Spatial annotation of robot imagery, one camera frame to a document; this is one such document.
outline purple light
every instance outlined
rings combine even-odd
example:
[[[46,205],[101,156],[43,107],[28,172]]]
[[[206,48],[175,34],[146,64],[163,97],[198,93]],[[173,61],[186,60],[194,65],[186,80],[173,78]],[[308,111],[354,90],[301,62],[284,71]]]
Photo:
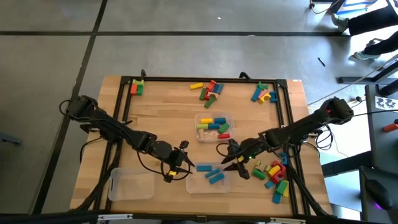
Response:
[[[374,206],[375,206],[377,209],[382,209],[382,208],[380,207],[380,205],[378,205],[376,202],[374,202],[373,204],[374,204]]]

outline clear plastic container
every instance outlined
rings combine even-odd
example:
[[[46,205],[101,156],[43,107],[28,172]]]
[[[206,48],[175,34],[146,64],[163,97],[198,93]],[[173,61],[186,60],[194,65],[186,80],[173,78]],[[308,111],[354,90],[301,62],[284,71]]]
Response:
[[[192,174],[188,175],[185,181],[185,187],[187,192],[190,194],[211,194],[211,193],[228,193],[230,189],[230,182],[228,177],[228,172],[223,172],[225,168],[219,162],[198,162],[195,163],[196,166],[208,166],[211,165],[212,169],[220,169],[220,173],[224,174],[224,179],[220,180],[214,184],[209,183],[209,179],[205,175],[209,172],[197,172],[196,168],[193,168]]]
[[[155,193],[155,175],[143,169],[115,168],[109,178],[111,201],[149,199]]]
[[[200,124],[200,120],[203,118],[225,118],[226,122],[229,124],[229,128],[224,132],[224,134],[229,134],[229,138],[219,139],[218,135],[220,134],[217,129],[207,129],[205,130],[205,138],[199,138],[199,133],[197,129],[197,125]],[[234,120],[232,119],[231,114],[229,113],[200,113],[195,115],[195,136],[200,142],[221,142],[227,141],[233,138],[234,134]]]

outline gray floor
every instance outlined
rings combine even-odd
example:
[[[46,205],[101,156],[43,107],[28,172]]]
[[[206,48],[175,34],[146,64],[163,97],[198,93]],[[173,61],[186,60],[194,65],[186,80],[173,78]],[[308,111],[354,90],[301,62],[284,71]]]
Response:
[[[0,31],[93,29],[100,0],[5,0]],[[317,10],[328,5],[318,5]],[[314,15],[307,1],[113,0],[102,31],[336,32],[330,15]],[[367,41],[386,38],[395,27],[357,37],[181,37],[96,38],[80,94],[96,98],[105,75],[237,77],[303,80],[312,102],[344,85],[336,77],[362,76],[392,56],[359,62],[350,57]],[[48,163],[61,114],[70,96],[89,37],[0,36],[0,131],[24,140],[0,144],[0,213],[32,208]],[[326,64],[323,67],[317,60]],[[364,93],[352,86],[337,96]],[[86,135],[71,123],[44,212],[68,210],[78,173],[78,151]]]

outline sneaker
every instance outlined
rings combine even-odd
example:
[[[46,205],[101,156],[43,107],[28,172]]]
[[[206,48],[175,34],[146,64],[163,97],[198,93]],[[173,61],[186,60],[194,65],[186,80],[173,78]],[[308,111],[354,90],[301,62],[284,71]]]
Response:
[[[346,29],[348,29],[348,18],[343,18],[333,13],[333,15],[331,15],[331,21],[337,26],[337,29],[340,32],[344,32]]]
[[[356,57],[357,59],[360,59],[360,60],[366,60],[366,59],[379,58],[380,55],[368,55],[368,54],[365,54],[363,51],[360,51],[360,52],[355,52],[354,57]]]

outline wooden table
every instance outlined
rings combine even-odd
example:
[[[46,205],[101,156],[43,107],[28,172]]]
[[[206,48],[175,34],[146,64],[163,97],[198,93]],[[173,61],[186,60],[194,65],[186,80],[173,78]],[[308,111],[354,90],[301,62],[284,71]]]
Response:
[[[99,107],[112,115],[118,94],[121,77],[105,77],[101,87]],[[220,162],[223,158],[215,151],[216,143],[200,143],[196,140],[193,119],[197,113],[226,111],[234,119],[234,138],[241,142],[246,138],[256,138],[258,133],[278,127],[278,115],[274,103],[263,105],[252,102],[255,89],[252,83],[225,83],[224,90],[209,109],[200,101],[200,90],[189,90],[187,82],[146,82],[143,96],[133,96],[129,117],[133,122],[128,126],[136,130],[145,130],[158,136],[158,140],[178,146],[182,140],[190,142],[187,152],[190,159],[196,162]],[[300,80],[287,80],[294,120],[308,115],[303,85]],[[126,95],[123,95],[121,108],[124,108]],[[284,120],[287,111],[282,103]],[[88,141],[98,137],[91,133]],[[94,142],[86,146],[83,161],[76,181],[70,208],[79,206],[93,190],[98,181],[103,163],[106,141]],[[331,213],[326,193],[325,181],[318,158],[318,152],[304,145],[301,159],[305,183],[325,211]],[[159,170],[160,162],[151,156],[141,156],[145,165]],[[255,162],[271,163],[278,158],[272,153],[263,152],[256,159],[248,162],[246,168],[251,172]],[[121,153],[120,167],[135,168],[139,165],[136,151],[126,143]],[[168,184],[161,175],[155,178],[155,194],[148,200],[118,201],[112,203],[112,212],[156,213],[156,214],[195,214],[195,215],[244,215],[244,216],[279,216],[292,215],[289,198],[282,197],[280,204],[272,203],[274,190],[266,189],[266,180],[251,177],[244,180],[237,172],[230,172],[231,190],[228,194],[189,194],[185,190],[185,180]],[[104,208],[108,185],[104,188],[101,208]],[[299,213],[303,213],[300,191],[296,186]]]

